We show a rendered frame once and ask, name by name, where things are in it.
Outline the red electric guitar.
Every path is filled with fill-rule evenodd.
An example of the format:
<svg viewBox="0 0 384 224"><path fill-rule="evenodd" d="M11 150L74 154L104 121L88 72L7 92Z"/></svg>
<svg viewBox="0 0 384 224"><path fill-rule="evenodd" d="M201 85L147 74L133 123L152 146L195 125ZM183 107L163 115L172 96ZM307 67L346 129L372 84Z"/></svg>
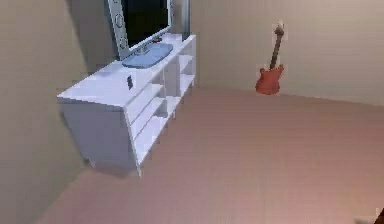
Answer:
<svg viewBox="0 0 384 224"><path fill-rule="evenodd" d="M260 69L260 78L257 80L255 85L256 92L259 94L276 95L280 90L279 79L284 71L284 65L280 64L279 66L276 66L276 63L284 33L284 23L279 20L274 30L276 41L269 69Z"/></svg>

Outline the white television stand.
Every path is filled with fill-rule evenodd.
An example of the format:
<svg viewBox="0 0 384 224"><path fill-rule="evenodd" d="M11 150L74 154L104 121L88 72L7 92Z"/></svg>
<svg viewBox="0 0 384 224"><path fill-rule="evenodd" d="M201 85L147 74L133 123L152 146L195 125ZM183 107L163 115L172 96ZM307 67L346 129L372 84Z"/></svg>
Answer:
<svg viewBox="0 0 384 224"><path fill-rule="evenodd" d="M77 149L92 167L140 171L194 85L197 37L166 33L162 42L173 50L154 66L135 69L114 61L57 95Z"/></svg>

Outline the silver flat television set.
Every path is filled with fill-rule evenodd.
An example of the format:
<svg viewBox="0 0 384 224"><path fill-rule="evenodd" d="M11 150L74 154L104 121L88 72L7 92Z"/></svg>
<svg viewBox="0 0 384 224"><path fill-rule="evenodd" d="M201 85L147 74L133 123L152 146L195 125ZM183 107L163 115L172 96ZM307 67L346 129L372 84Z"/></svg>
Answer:
<svg viewBox="0 0 384 224"><path fill-rule="evenodd" d="M167 57L172 44L156 42L172 25L171 0L106 0L117 58L123 66L147 69Z"/></svg>

